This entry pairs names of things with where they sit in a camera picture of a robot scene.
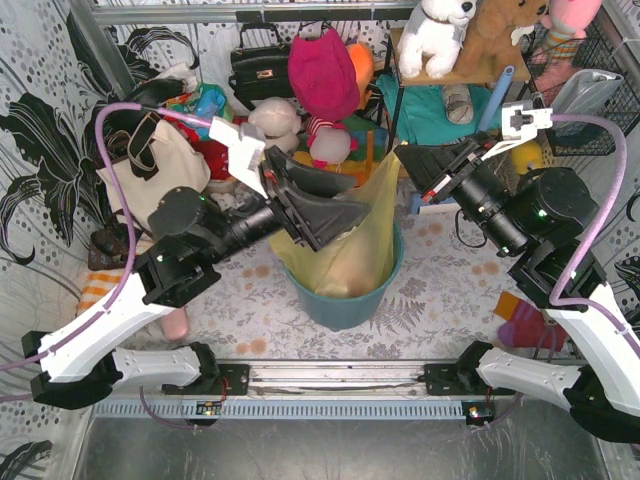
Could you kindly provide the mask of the yellow plastic trash bag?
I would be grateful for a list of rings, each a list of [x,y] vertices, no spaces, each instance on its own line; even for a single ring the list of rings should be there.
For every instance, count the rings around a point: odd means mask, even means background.
[[[303,287],[330,298],[353,298],[380,287],[394,264],[393,219],[400,161],[389,153],[351,198],[371,207],[363,222],[318,252],[283,231],[269,239],[275,255]]]

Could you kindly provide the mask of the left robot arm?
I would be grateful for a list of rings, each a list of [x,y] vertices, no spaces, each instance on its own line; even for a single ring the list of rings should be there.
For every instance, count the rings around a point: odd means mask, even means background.
[[[317,251],[370,213],[349,197],[352,178],[301,165],[277,147],[233,146],[228,160],[230,174],[252,190],[243,205],[222,209],[192,188],[170,190],[148,220],[153,245],[113,290],[65,327],[24,335],[24,354],[41,368],[30,383],[34,401],[75,410],[124,387],[224,393],[208,345],[134,351],[123,342],[217,283],[216,265],[253,244],[284,231]]]

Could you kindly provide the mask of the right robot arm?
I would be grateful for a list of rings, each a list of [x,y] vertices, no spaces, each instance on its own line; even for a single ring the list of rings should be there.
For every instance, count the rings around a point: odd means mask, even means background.
[[[598,209],[577,173],[539,168],[509,189],[493,171],[485,143],[442,148],[400,145],[397,157],[429,202],[454,200],[464,218],[511,257],[517,288],[578,347],[584,364],[554,365],[476,341],[440,374],[435,395],[519,392],[567,411],[593,436],[639,439],[639,341],[618,309],[605,272],[586,244]]]

